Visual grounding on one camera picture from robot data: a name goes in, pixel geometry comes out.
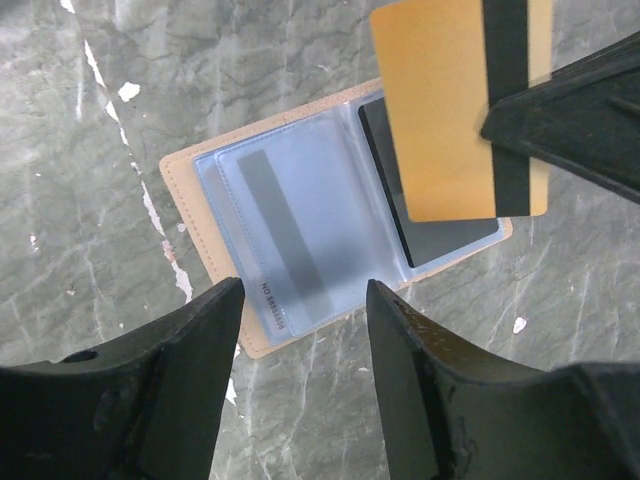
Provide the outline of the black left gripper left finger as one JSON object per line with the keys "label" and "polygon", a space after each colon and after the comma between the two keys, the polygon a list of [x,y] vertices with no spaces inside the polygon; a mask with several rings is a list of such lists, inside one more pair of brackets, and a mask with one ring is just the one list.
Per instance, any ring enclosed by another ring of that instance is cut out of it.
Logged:
{"label": "black left gripper left finger", "polygon": [[3,368],[2,477],[207,478],[244,298],[228,278],[60,362]]}

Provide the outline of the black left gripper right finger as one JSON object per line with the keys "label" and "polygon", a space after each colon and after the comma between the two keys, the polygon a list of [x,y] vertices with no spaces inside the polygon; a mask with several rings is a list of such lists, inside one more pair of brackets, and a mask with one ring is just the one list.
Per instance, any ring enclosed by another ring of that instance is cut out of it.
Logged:
{"label": "black left gripper right finger", "polygon": [[367,286],[376,396],[394,479],[635,479],[639,367],[552,371],[488,352]]}

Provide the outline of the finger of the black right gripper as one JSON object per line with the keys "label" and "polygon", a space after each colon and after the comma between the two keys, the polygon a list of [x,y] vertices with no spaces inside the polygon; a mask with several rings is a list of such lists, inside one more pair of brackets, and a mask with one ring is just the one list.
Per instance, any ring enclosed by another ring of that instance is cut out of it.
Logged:
{"label": "finger of the black right gripper", "polygon": [[480,134],[638,203],[639,34],[497,102]]}

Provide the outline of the beige leather card holder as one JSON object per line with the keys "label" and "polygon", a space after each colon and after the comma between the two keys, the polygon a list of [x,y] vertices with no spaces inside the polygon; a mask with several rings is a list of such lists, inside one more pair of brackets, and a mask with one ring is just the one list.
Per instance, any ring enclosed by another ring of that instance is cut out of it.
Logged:
{"label": "beige leather card holder", "polygon": [[397,255],[400,278],[394,283],[387,280],[380,281],[394,289],[432,276],[477,252],[509,238],[512,234],[513,229],[509,219],[496,219],[500,224],[498,233],[420,267],[411,267],[408,265],[376,170],[376,165],[358,116],[360,106],[379,98],[384,100],[381,83],[376,79],[371,80],[323,99],[219,135],[213,139],[170,154],[161,160],[160,171],[162,177],[187,226],[209,277],[213,281],[220,281],[228,276],[237,276],[243,281],[246,294],[246,307],[242,314],[240,340],[247,353],[253,358],[268,355],[285,345],[345,317],[359,309],[364,304],[365,297],[361,305],[300,336],[284,340],[277,344],[271,344],[268,341],[266,327],[260,320],[256,307],[251,301],[249,287],[247,282],[242,278],[238,263],[234,258],[233,243],[228,238],[226,226],[224,222],[220,220],[216,211],[219,202],[215,196],[222,192],[223,189],[212,185],[208,171],[212,163],[213,154],[220,149],[307,119],[330,119],[344,124],[351,137],[358,143],[355,153],[356,160],[367,169],[369,179],[373,185],[371,191],[376,194],[389,222],[388,231]]}

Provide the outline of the silver magstripe card in holder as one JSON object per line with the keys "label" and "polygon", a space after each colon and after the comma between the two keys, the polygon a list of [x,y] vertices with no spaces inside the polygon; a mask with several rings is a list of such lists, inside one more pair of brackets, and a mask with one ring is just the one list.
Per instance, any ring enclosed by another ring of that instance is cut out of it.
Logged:
{"label": "silver magstripe card in holder", "polygon": [[389,222],[344,124],[307,119],[216,151],[216,211],[271,344],[399,280]]}

